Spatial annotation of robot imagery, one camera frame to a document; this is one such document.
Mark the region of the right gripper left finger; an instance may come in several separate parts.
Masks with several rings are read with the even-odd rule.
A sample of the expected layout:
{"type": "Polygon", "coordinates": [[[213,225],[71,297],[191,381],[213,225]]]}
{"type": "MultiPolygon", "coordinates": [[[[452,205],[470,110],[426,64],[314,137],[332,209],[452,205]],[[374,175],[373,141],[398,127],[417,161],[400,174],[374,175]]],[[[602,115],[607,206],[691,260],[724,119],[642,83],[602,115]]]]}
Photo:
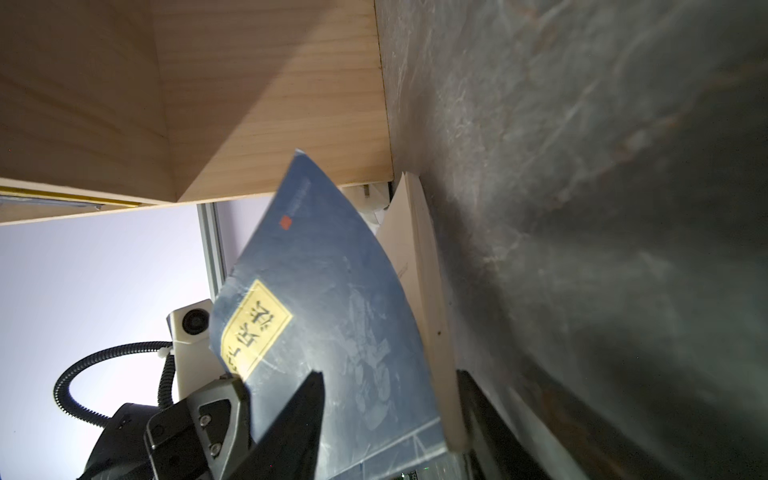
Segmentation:
{"type": "Polygon", "coordinates": [[[323,374],[312,371],[230,479],[314,479],[324,406],[323,374]]]}

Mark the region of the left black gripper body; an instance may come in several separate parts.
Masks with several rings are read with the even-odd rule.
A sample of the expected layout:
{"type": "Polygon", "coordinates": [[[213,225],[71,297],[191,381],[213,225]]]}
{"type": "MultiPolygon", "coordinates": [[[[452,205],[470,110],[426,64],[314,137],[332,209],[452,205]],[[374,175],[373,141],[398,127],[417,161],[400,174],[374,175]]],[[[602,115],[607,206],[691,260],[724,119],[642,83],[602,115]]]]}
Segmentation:
{"type": "Polygon", "coordinates": [[[107,421],[79,479],[179,479],[180,457],[153,458],[145,441],[147,424],[171,406],[123,404],[107,421]]]}

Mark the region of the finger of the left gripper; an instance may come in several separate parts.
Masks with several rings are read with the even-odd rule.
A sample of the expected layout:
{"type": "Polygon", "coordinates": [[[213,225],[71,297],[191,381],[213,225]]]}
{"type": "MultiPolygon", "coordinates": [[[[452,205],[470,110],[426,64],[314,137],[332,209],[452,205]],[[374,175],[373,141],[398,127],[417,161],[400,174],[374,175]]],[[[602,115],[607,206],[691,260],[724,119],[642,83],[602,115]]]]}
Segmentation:
{"type": "Polygon", "coordinates": [[[217,379],[154,415],[145,430],[156,479],[232,479],[250,449],[248,392],[217,379]]]}

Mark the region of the blue folder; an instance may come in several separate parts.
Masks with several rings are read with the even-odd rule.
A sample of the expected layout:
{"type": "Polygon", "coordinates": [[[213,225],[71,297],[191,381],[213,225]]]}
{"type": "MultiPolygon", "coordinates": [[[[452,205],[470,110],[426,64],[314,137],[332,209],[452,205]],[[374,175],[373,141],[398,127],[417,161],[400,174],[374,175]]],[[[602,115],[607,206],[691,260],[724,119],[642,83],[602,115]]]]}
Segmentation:
{"type": "Polygon", "coordinates": [[[460,476],[417,323],[359,213],[297,152],[211,314],[258,442],[312,371],[325,406],[314,479],[460,476]]]}

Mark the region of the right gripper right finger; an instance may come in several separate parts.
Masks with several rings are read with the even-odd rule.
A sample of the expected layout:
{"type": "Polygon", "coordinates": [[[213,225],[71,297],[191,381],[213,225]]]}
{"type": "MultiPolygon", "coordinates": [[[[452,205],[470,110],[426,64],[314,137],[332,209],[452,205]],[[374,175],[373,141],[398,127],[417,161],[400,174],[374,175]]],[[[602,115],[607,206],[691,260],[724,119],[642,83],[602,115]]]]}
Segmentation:
{"type": "Polygon", "coordinates": [[[469,479],[549,479],[527,452],[472,376],[457,371],[460,402],[468,431],[464,455],[469,479]]]}

